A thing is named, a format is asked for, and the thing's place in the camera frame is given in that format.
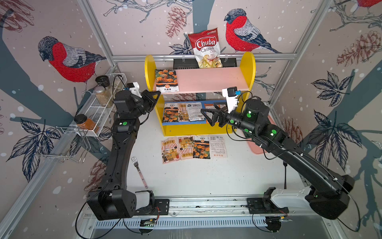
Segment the orange bordered seed bag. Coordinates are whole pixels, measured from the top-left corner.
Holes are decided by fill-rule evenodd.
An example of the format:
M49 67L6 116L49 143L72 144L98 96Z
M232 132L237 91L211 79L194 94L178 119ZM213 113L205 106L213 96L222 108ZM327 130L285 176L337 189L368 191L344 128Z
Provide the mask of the orange bordered seed bag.
M205 109L223 109L223 112L227 110L227 105L226 104L205 104Z

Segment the pink storefront seed bag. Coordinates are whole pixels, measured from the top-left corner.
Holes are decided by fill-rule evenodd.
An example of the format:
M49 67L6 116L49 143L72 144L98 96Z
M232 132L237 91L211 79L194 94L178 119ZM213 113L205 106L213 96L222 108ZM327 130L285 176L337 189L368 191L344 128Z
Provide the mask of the pink storefront seed bag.
M194 137L192 135L178 137L178 145L181 160L193 158Z
M189 114L185 103L178 103L178 122L188 122Z
M161 155L163 164L180 160L178 140L176 137L170 137L161 141Z
M209 138L211 159L227 158L227 150L224 138L217 135L210 135Z

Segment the black orange marigold seed bag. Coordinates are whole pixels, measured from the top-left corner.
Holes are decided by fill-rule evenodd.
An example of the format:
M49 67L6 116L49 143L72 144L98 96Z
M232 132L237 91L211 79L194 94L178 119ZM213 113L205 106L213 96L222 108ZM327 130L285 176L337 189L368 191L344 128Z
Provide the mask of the black orange marigold seed bag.
M208 135L194 136L193 158L210 159L210 137Z

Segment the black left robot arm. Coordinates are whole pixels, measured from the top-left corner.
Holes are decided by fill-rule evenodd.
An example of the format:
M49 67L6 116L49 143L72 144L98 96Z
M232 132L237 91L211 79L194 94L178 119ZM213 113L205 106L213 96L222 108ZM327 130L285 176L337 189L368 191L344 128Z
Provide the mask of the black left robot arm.
M129 90L116 93L116 119L111 136L112 148L108 164L97 189L89 193L87 204L99 221L131 218L141 200L126 189L130 155L140 128L139 117L154 110L161 93L143 91L141 96Z

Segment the yellow two-tier shelf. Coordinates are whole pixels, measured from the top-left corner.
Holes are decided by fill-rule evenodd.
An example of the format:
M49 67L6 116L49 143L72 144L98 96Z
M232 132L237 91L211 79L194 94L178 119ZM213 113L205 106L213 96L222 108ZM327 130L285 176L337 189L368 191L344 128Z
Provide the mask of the yellow two-tier shelf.
M182 136L192 134L224 134L225 130L217 125L208 126L206 121L189 122L185 119L166 120L163 116L166 104L185 104L201 102L206 104L225 102L222 90L236 87L240 91L249 91L254 85L256 61L254 54L246 52L241 56L238 67L177 69L177 81L180 90L175 93L163 93L155 106L155 112L164 136Z

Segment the red Chuba chips bag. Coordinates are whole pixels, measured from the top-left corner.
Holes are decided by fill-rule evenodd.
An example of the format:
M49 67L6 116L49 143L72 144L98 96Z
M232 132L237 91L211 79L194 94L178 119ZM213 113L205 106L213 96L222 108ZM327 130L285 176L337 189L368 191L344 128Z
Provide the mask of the red Chuba chips bag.
M199 68L221 68L217 28L188 35Z

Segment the pale spice jar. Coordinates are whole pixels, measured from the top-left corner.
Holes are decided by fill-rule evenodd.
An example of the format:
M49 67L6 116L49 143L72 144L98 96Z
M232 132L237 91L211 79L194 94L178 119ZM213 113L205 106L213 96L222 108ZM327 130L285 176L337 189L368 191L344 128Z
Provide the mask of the pale spice jar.
M112 92L117 93L123 89L123 77L121 75L115 75L112 81Z

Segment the pink tray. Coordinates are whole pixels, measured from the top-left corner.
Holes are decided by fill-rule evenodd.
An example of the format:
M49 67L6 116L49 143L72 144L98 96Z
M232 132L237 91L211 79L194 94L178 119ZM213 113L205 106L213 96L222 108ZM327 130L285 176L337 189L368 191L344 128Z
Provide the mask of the pink tray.
M271 123L271 124L275 123L271 116L268 116L267 120L268 120L268 123ZM263 150L259 146L257 146L254 142L248 142L248 145L254 154L256 155L263 154Z

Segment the tan spice jar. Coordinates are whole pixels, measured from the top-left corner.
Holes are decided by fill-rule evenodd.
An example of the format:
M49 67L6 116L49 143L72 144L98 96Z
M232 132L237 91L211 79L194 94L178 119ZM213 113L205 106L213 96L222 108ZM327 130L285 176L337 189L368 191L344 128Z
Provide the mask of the tan spice jar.
M110 100L111 94L102 86L97 86L94 88L95 96L102 107L110 108L112 106L112 101Z

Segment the black lid spice jar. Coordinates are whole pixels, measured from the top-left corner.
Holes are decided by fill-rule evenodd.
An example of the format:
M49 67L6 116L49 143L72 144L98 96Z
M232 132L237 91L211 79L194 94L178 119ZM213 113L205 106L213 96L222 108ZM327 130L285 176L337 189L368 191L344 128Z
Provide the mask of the black lid spice jar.
M100 75L100 76L97 76L97 77L95 78L95 82L97 83L98 86L102 86L102 87L104 87L106 90L110 90L110 89L111 89L109 76L107 76L107 75Z

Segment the orange spice jar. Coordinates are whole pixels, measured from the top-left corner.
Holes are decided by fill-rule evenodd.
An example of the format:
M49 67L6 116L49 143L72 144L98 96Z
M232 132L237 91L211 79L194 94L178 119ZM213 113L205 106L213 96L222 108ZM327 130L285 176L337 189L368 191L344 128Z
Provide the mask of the orange spice jar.
M78 114L74 117L74 122L76 125L82 129L94 130L96 124L88 118L85 114Z

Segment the dark purple fork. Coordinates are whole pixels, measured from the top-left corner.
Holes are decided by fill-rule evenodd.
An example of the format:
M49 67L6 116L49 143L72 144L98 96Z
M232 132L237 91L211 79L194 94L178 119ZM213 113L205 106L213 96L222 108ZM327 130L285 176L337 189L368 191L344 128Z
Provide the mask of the dark purple fork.
M283 162L283 166L284 166L284 169L285 169L285 173L284 173L284 189L287 189L287 179L286 179L286 176L287 176L287 163L285 161Z

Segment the pink handled fork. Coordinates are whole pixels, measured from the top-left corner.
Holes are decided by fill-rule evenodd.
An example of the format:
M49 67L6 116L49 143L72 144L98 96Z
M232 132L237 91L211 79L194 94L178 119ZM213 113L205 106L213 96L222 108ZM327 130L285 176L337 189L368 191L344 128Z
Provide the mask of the pink handled fork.
M142 172L141 172L141 170L139 168L139 163L138 163L136 157L134 157L134 156L131 157L131 161L132 161L133 165L135 166L135 168L137 169L137 172L138 172L138 174L139 174L139 176L141 178L141 181L142 181L145 189L148 189L148 185L147 185L147 183L145 181L145 178L144 178L144 176L143 176L143 174L142 174Z

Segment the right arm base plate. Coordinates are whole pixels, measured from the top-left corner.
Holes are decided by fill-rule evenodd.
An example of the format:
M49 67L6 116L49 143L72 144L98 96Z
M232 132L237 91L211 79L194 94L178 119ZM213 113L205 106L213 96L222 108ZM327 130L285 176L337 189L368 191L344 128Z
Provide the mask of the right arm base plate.
M246 207L250 214L288 214L288 207L280 208L267 198L247 198Z

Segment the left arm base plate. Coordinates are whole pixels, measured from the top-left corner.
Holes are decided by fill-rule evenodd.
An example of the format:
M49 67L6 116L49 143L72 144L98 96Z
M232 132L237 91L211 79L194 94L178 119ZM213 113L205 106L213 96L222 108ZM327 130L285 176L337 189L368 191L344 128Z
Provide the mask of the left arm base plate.
M157 216L169 214L169 199L155 199L154 203L150 203L144 208L136 210L135 216Z

